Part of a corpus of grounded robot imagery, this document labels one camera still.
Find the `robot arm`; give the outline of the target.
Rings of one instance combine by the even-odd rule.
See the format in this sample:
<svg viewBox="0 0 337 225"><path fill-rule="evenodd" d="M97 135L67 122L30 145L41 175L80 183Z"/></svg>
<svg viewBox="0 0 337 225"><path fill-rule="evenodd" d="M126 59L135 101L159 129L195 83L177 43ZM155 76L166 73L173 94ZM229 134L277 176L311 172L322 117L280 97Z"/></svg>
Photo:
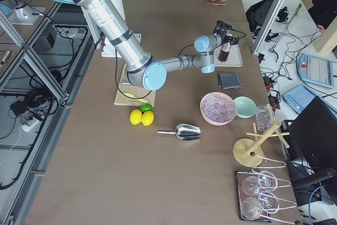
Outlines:
<svg viewBox="0 0 337 225"><path fill-rule="evenodd" d="M239 41L236 37L228 36L227 32L232 28L230 24L217 21L212 34L200 36L195 40L194 48L198 54L156 61L149 52L142 49L111 0L53 1L75 4L86 10L125 61L125 77L128 82L148 91L160 89L165 84L169 72L190 67L199 68L202 73L214 72L214 50L222 45L236 44Z"/></svg>

